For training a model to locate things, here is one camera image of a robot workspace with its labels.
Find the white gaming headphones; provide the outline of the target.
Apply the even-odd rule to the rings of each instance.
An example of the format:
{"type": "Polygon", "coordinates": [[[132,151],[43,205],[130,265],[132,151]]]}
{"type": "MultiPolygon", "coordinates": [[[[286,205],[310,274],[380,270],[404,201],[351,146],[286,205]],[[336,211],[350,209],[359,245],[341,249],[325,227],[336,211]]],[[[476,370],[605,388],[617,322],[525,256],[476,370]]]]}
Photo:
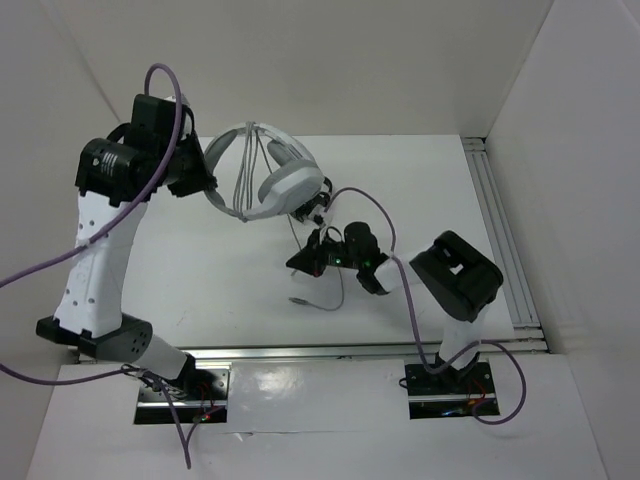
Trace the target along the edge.
{"type": "Polygon", "coordinates": [[[204,152],[211,173],[239,136],[244,138],[244,149],[231,204],[225,203],[217,188],[205,191],[207,200],[219,211],[242,222],[289,215],[320,191],[325,175],[311,152],[297,139],[265,123],[249,121],[215,137],[204,152]],[[255,188],[260,153],[270,156],[278,168],[255,188]]]}

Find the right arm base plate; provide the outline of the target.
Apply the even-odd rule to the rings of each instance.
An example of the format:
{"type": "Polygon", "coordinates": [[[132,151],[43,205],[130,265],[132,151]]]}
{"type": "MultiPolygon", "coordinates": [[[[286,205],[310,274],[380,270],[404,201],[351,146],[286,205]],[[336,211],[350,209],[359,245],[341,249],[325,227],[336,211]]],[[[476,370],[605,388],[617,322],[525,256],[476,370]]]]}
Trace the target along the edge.
{"type": "Polygon", "coordinates": [[[488,362],[477,363],[462,380],[428,375],[421,364],[407,364],[398,384],[407,391],[409,418],[437,419],[499,416],[493,375],[488,362]]]}

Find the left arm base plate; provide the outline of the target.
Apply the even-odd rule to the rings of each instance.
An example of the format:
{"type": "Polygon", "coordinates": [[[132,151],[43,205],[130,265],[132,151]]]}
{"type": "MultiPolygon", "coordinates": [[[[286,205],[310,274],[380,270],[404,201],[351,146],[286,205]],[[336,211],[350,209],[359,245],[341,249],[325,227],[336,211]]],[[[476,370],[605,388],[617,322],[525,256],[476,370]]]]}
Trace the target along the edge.
{"type": "MultiPolygon", "coordinates": [[[[181,424],[191,425],[198,417],[204,424],[227,422],[227,399],[231,379],[230,363],[204,365],[214,377],[210,386],[196,386],[191,393],[180,393],[166,386],[181,424]]],[[[169,403],[159,387],[149,381],[140,385],[133,423],[135,425],[168,425],[174,422],[169,403]]]]}

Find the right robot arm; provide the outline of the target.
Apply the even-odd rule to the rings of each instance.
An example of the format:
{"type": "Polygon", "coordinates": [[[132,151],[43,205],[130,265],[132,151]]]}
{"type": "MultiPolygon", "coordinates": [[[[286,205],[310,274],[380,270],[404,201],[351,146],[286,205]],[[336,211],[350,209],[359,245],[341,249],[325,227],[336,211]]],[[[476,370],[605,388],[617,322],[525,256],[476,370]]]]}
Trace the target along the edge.
{"type": "Polygon", "coordinates": [[[497,265],[452,230],[423,251],[397,257],[381,250],[365,222],[348,224],[340,240],[332,239],[326,228],[313,230],[286,266],[312,277],[323,275],[328,267],[351,269],[362,288],[377,296],[402,289],[418,348],[422,342],[411,287],[423,285],[447,319],[435,362],[427,363],[425,370],[448,392],[469,383],[479,359],[484,310],[504,282],[497,265]]]}

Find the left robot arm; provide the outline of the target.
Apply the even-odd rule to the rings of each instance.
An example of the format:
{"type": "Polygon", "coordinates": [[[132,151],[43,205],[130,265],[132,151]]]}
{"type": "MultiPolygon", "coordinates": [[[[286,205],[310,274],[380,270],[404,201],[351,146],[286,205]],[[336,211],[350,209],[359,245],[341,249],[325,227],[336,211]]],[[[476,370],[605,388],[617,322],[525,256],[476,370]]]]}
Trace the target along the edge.
{"type": "Polygon", "coordinates": [[[38,321],[37,335],[98,361],[145,369],[176,399],[215,384],[192,355],[158,337],[150,322],[122,310],[134,238],[152,195],[167,187],[182,198],[215,184],[186,98],[137,95],[130,122],[89,141],[80,154],[71,270],[59,306],[38,321]]]}

